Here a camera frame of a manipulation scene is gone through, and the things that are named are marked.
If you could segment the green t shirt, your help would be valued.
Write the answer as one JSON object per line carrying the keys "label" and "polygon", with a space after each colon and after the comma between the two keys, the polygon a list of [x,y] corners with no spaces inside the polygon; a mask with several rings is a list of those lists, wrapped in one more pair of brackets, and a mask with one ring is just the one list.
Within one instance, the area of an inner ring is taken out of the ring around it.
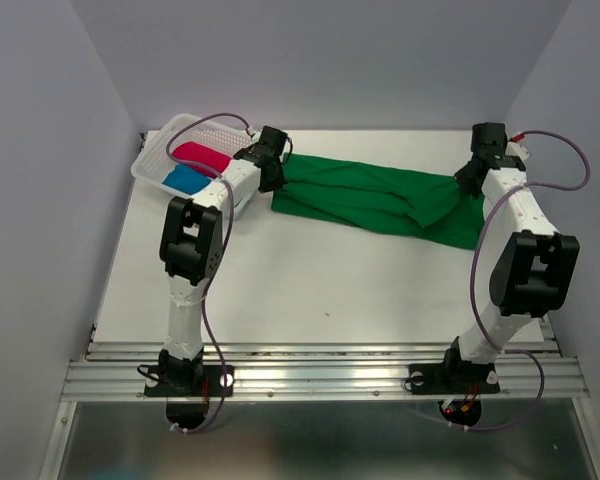
{"label": "green t shirt", "polygon": [[298,154],[284,173],[271,201],[277,213],[464,250],[484,226],[483,199],[463,194],[451,176]]}

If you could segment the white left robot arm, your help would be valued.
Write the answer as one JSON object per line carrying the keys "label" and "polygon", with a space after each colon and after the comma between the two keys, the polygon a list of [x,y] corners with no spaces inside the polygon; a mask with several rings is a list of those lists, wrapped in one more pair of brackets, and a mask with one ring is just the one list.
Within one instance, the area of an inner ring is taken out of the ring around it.
{"label": "white left robot arm", "polygon": [[159,258],[170,289],[168,327],[157,369],[149,377],[190,394],[204,381],[204,302],[223,259],[236,207],[245,196],[236,193],[240,180],[230,180],[225,170],[198,155],[182,162],[209,184],[190,198],[173,198],[167,206]]}

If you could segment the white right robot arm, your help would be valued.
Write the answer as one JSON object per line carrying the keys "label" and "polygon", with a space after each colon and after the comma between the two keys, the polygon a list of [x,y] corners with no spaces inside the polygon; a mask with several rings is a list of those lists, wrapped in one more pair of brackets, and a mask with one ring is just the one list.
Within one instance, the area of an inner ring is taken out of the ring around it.
{"label": "white right robot arm", "polygon": [[462,192],[482,197],[484,227],[478,242],[491,240],[497,255],[488,280],[489,300],[470,299],[474,325],[457,337],[440,366],[443,384],[498,388],[495,360],[534,319],[562,307],[580,251],[578,240],[560,233],[536,200],[520,137],[502,123],[473,125],[471,158],[455,174]]}

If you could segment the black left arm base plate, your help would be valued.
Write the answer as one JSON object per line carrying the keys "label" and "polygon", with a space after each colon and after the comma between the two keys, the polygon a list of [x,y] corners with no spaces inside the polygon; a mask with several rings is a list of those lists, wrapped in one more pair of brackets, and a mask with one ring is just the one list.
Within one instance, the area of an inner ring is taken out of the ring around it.
{"label": "black left arm base plate", "polygon": [[228,365],[226,372],[221,365],[204,365],[193,380],[168,380],[157,364],[140,364],[136,371],[145,381],[144,395],[149,398],[220,398],[233,395],[233,365]]}

